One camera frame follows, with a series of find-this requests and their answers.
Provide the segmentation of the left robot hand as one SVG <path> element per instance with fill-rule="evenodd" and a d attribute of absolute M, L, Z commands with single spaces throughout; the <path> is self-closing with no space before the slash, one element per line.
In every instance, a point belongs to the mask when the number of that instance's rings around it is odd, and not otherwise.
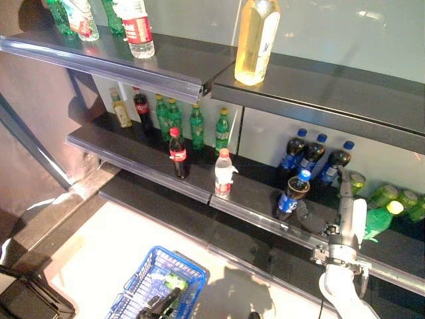
<path fill-rule="evenodd" d="M 168 318 L 173 312 L 172 304 L 178 299 L 181 292 L 180 288 L 174 288 L 167 296 L 154 296 L 147 306 L 139 311 L 136 318 Z"/>

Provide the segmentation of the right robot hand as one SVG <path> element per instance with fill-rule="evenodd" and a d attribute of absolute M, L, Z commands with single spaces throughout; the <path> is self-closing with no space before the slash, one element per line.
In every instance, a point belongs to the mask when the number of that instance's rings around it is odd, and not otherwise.
<path fill-rule="evenodd" d="M 365 199 L 354 199 L 351 181 L 346 169 L 339 165 L 341 176 L 340 203 L 338 216 L 340 217 L 339 231 L 329 238 L 329 258 L 339 259 L 345 263 L 352 262 L 365 234 L 367 202 Z"/>

